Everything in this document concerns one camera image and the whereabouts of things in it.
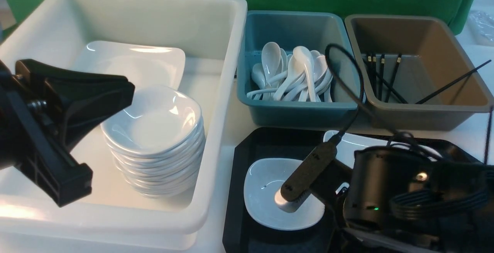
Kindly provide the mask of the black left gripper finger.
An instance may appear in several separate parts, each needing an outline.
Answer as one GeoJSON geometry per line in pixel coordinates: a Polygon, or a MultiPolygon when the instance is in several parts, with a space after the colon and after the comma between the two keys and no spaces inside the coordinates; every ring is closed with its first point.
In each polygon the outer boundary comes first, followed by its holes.
{"type": "Polygon", "coordinates": [[[130,106],[127,77],[72,71],[34,59],[0,67],[1,169],[15,167],[58,207],[90,195],[92,169],[72,149],[130,106]]]}

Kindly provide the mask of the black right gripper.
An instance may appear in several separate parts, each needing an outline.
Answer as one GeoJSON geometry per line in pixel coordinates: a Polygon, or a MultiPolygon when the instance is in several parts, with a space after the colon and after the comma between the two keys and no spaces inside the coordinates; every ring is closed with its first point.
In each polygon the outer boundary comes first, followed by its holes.
{"type": "Polygon", "coordinates": [[[277,207],[297,211],[311,188],[335,210],[340,229],[397,242],[395,251],[493,252],[492,165],[369,147],[355,151],[349,169],[336,155],[330,141],[312,149],[275,193],[277,207]]]}

